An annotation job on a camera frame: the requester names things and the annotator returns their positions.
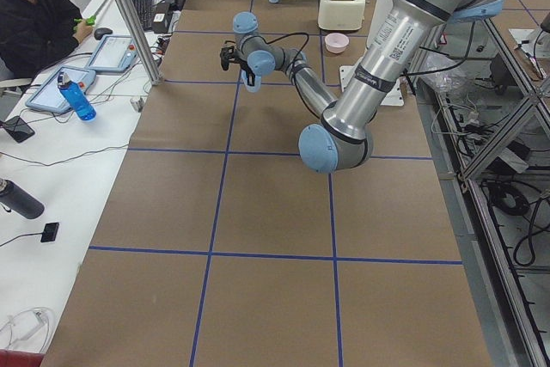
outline tablet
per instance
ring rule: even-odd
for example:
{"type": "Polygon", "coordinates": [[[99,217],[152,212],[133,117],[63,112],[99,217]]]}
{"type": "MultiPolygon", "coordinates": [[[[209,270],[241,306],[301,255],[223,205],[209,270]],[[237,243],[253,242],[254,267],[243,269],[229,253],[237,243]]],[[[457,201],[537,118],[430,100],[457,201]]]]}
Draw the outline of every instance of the tablet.
{"type": "Polygon", "coordinates": [[[130,67],[136,54],[131,36],[108,34],[101,38],[86,68],[99,73],[121,73],[130,67]]]}
{"type": "Polygon", "coordinates": [[[78,83],[83,93],[95,80],[95,72],[90,69],[61,66],[53,72],[38,90],[27,99],[25,105],[38,111],[51,113],[65,113],[70,109],[69,102],[61,95],[58,88],[58,74],[64,70],[74,83],[78,83]]]}

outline white desk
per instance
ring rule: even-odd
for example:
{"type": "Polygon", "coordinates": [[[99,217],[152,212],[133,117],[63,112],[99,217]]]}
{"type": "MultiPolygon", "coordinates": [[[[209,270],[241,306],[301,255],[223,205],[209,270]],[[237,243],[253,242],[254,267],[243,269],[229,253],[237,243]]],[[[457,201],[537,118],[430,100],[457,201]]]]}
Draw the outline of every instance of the white desk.
{"type": "MultiPolygon", "coordinates": [[[[82,14],[92,15],[102,1],[92,0],[82,14]]],[[[114,0],[106,3],[98,15],[96,26],[111,28],[115,34],[129,33],[114,0]]],[[[147,33],[146,36],[153,45],[157,35],[147,33]]],[[[90,36],[75,53],[92,52],[97,43],[90,36]]],[[[82,67],[88,58],[70,59],[64,64],[82,67]]],[[[52,70],[55,69],[37,76],[34,83],[44,81],[52,70]]],[[[89,89],[90,100],[103,101],[104,96],[93,95],[100,94],[118,78],[98,75],[89,89]]],[[[126,145],[139,119],[129,96],[146,95],[149,87],[149,78],[143,66],[138,64],[126,80],[116,86],[108,101],[95,106],[97,116],[90,123],[82,122],[75,114],[70,118],[61,116],[62,121],[69,119],[62,124],[48,114],[23,111],[23,119],[31,122],[36,134],[17,144],[7,133],[0,131],[1,151],[52,163],[86,151],[126,145]]],[[[26,108],[25,101],[33,91],[30,89],[20,99],[11,115],[26,108]]],[[[55,242],[40,243],[39,236],[29,236],[0,248],[0,327],[10,315],[34,307],[46,307],[55,313],[52,331],[55,330],[124,156],[125,149],[108,150],[51,167],[0,156],[0,176],[15,182],[46,207],[44,213],[34,220],[0,210],[0,243],[18,235],[41,232],[45,223],[59,222],[55,242]]],[[[45,336],[46,331],[41,331],[34,339],[21,342],[14,349],[37,352],[45,336]]]]}

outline computer mouse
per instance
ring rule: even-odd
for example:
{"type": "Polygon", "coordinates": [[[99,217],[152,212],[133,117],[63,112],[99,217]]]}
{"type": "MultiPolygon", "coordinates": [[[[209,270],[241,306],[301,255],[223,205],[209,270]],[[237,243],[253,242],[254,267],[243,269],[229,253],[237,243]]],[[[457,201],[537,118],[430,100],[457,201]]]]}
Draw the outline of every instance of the computer mouse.
{"type": "Polygon", "coordinates": [[[96,40],[101,40],[103,36],[105,36],[106,34],[111,34],[112,32],[113,30],[109,28],[97,28],[94,31],[94,37],[96,40]]]}

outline black bottle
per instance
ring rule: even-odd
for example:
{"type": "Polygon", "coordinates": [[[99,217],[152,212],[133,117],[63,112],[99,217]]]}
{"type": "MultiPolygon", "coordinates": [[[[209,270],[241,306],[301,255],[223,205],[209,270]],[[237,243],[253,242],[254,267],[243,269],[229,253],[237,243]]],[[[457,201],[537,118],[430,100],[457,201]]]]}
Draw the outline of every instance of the black bottle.
{"type": "Polygon", "coordinates": [[[35,219],[42,215],[44,206],[11,180],[0,178],[0,203],[18,212],[28,219],[35,219]]]}

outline black jacket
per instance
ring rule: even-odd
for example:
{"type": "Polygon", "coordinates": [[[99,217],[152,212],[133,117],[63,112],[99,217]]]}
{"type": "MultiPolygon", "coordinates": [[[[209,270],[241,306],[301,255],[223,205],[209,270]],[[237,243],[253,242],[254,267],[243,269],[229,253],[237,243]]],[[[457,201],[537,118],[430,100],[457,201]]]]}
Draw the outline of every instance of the black jacket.
{"type": "Polygon", "coordinates": [[[70,0],[0,0],[0,56],[15,77],[34,77],[78,46],[70,0]]]}

